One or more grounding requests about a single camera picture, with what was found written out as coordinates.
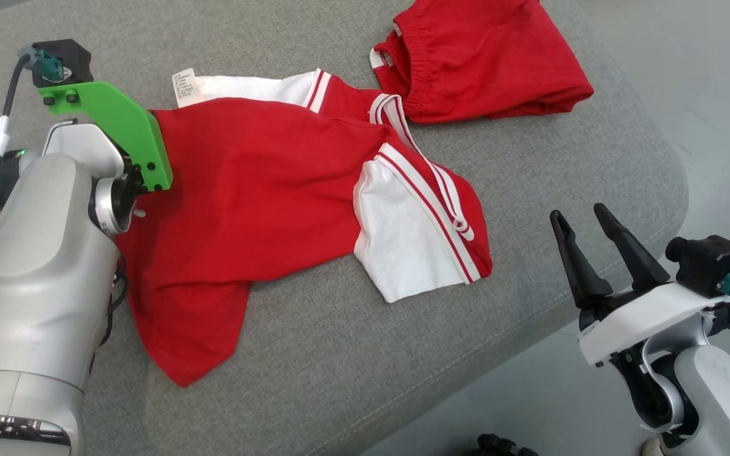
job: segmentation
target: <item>white label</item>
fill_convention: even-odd
[[[179,72],[171,76],[171,79],[174,81],[176,104],[180,108],[195,105],[205,100],[202,92],[199,91],[199,86],[196,85],[196,75],[193,73],[193,68]]]

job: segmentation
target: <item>gray fabric cushion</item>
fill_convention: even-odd
[[[256,284],[235,356],[188,389],[148,360],[123,308],[87,392],[90,453],[359,453],[577,316],[548,224],[554,208],[616,288],[627,274],[594,202],[660,253],[686,215],[683,170],[573,0],[542,2],[596,88],[590,101],[571,115],[413,126],[429,158],[481,197],[492,277],[390,306],[352,256]],[[0,109],[15,52],[63,37],[92,52],[98,80],[148,108],[175,106],[170,75],[188,67],[269,77],[322,67],[376,87],[368,50],[407,6],[35,0],[0,11]],[[25,73],[12,145],[42,144],[56,120]]]

